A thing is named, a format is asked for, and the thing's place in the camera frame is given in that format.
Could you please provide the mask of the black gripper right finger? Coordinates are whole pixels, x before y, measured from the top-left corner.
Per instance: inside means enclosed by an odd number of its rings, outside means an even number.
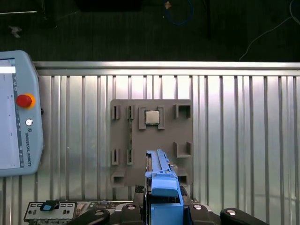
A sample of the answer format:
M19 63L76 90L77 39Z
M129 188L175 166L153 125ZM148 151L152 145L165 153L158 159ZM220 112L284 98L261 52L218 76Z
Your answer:
M223 209L217 215L209 206L193 202L183 186L180 186L180 191L184 202L185 225L267 225L266 222L236 208Z

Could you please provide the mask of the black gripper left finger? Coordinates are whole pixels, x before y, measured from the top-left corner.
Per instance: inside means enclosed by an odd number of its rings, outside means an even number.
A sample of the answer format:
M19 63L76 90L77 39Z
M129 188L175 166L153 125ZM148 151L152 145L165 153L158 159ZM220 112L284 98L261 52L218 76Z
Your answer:
M144 187L135 186L132 202L118 204L113 211L94 206L68 222L69 225L143 225Z

